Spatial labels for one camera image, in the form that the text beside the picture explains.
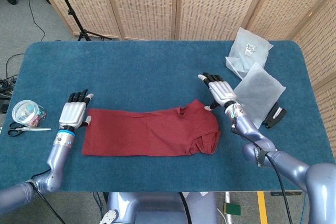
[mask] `red t-shirt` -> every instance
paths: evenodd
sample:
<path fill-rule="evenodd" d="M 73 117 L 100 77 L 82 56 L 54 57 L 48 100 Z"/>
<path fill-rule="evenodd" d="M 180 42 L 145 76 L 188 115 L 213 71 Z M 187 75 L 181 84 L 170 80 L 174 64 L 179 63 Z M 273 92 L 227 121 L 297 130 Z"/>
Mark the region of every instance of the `red t-shirt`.
<path fill-rule="evenodd" d="M 83 155 L 213 154 L 221 134 L 216 117 L 195 100 L 184 108 L 134 113 L 90 109 Z"/>

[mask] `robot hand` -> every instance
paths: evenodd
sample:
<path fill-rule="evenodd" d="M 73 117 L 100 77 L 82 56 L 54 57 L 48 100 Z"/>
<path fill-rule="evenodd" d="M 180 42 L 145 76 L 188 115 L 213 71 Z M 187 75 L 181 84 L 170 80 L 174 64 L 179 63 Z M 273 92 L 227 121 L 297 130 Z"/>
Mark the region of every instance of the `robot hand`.
<path fill-rule="evenodd" d="M 72 93 L 68 102 L 64 105 L 61 117 L 59 119 L 60 129 L 74 131 L 81 126 L 88 126 L 91 122 L 91 116 L 83 121 L 86 106 L 89 104 L 93 94 L 86 96 L 87 89 L 83 92 Z"/>
<path fill-rule="evenodd" d="M 236 102 L 237 96 L 231 86 L 217 74 L 203 73 L 199 74 L 200 78 L 209 88 L 215 101 L 210 106 L 205 106 L 206 110 L 213 110 L 218 106 L 224 106 L 228 101 Z"/>

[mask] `scissor blade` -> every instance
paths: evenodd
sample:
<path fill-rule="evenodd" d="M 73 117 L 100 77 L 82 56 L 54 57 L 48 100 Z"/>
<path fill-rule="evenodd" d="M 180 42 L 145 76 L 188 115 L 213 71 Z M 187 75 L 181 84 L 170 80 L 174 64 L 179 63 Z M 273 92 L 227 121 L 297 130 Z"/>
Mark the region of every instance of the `scissor blade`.
<path fill-rule="evenodd" d="M 50 131 L 51 128 L 30 128 L 30 131 Z"/>

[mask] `clear plastic container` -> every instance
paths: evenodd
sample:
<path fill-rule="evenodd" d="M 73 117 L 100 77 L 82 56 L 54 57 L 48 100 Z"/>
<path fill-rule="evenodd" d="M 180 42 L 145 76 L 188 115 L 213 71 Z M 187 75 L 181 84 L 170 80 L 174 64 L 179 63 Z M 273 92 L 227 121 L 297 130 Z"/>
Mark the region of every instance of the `clear plastic container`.
<path fill-rule="evenodd" d="M 18 102 L 12 111 L 13 120 L 27 127 L 37 127 L 46 116 L 46 110 L 31 100 Z"/>

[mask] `blue table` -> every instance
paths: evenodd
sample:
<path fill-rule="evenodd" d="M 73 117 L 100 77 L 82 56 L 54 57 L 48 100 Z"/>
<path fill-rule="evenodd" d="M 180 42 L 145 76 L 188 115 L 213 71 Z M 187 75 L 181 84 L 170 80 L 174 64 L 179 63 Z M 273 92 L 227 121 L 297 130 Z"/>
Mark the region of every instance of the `blue table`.
<path fill-rule="evenodd" d="M 286 116 L 261 131 L 279 150 L 309 165 L 333 162 L 300 48 L 272 41 L 265 69 L 286 87 L 279 102 Z M 0 135 L 0 189 L 44 171 L 58 119 L 68 95 L 88 88 L 90 108 L 135 112 L 169 109 L 194 99 L 213 98 L 197 75 L 220 74 L 234 88 L 239 79 L 225 67 L 232 41 L 39 42 L 26 51 Z M 6 134 L 13 106 L 30 99 L 47 110 L 49 132 Z M 62 190 L 71 191 L 244 191 L 279 190 L 272 169 L 242 157 L 246 141 L 230 133 L 223 109 L 215 115 L 222 136 L 213 155 L 181 157 L 82 156 L 85 129 L 79 129 L 67 160 Z M 297 189 L 285 181 L 288 190 Z"/>

